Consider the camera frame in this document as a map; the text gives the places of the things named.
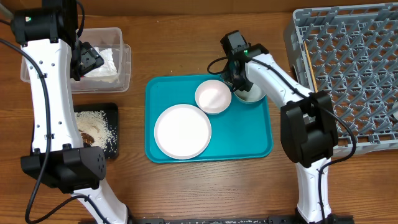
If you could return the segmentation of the white napkin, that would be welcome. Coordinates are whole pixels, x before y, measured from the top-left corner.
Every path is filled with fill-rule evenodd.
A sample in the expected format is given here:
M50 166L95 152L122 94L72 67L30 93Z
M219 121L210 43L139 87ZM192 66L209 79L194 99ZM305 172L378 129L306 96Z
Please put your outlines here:
M103 58L104 64L99 68L90 71L89 73L84 75L84 77L109 77L116 75L118 72L114 63L112 49L107 48L101 50L99 47L95 47L95 50Z

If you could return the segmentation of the grey-green bowl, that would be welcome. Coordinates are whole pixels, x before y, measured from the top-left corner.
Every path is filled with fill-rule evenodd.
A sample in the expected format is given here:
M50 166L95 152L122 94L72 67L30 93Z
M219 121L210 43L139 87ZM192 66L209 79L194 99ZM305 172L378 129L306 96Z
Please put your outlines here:
M261 101L266 94L259 88L257 85L253 84L249 91L246 90L236 90L234 95L238 98L238 100L245 104L253 104L258 101Z

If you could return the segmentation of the pink shallow bowl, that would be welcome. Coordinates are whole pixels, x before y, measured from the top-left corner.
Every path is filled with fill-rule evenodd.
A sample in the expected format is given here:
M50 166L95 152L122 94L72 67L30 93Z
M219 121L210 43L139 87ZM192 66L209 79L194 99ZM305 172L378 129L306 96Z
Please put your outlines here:
M220 114L231 104L232 94L226 84L219 80L207 80L195 91L197 106L207 114Z

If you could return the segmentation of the rice grains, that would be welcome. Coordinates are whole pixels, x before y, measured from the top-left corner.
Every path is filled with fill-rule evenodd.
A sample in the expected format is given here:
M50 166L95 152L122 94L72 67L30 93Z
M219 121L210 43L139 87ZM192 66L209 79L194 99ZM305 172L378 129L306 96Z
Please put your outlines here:
M106 117L105 111L75 112L75 119L79 133L87 133L94 138L95 142L91 147L102 148L108 158L118 153L117 129Z

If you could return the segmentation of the large white plate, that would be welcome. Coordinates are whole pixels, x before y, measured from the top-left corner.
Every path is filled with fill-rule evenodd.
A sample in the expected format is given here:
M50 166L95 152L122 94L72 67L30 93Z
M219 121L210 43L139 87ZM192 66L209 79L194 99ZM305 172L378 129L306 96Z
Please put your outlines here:
M187 160L199 156L209 145L211 123L199 108L188 104L173 105L164 110L154 126L158 148L172 159Z

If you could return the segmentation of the wooden chopstick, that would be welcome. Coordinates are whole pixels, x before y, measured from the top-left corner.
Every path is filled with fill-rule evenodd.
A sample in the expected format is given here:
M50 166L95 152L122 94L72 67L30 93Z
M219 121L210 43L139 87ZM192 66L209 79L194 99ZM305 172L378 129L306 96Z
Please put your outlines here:
M317 87L317 83L316 83L316 79L315 79L315 74L313 72L312 61L311 61L310 54L309 54L309 51L308 51L307 43L305 41L303 42L303 45L304 45L304 49L305 49L306 56L307 56L308 67L309 67L309 70L310 70L310 76L311 76L311 79L312 79L314 92L316 93L316 92L318 92L318 87Z

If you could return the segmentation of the brown food scrap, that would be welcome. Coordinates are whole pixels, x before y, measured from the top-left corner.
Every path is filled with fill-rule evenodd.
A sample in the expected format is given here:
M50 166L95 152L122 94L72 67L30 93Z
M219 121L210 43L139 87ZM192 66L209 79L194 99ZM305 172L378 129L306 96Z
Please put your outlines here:
M87 134L87 133L80 133L80 134L81 134L84 144L90 146L95 142L94 138L92 136L90 136L89 134Z

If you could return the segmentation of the small white cup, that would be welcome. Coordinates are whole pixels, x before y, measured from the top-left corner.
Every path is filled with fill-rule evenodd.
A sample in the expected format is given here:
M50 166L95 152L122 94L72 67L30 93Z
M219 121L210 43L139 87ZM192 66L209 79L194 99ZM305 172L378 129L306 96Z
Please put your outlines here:
M398 101L396 101L393 105L392 105L392 108L391 108L391 118L395 121L395 122L397 122L397 119L398 119Z

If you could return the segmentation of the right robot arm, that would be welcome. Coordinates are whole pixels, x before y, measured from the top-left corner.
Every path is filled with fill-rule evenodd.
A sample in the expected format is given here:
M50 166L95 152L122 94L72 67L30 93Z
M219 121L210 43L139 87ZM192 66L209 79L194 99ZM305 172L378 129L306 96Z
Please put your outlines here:
M298 221L331 223L328 163L338 142L331 98L297 83L264 46L251 45L237 30L220 43L228 60L221 77L239 99L253 96L258 88L280 109L281 144L298 176Z

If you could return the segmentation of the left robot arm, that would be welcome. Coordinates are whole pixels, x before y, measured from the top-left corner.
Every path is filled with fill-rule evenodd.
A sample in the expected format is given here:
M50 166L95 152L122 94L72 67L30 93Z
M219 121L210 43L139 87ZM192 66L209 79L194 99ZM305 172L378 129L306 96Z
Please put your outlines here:
M30 154L21 158L37 185L79 200L97 223L132 223L129 208L106 181L106 158L86 147L75 119L71 82L100 67L103 59L81 42L84 8L78 1L43 1L16 11L10 23L13 49L25 59L34 109Z

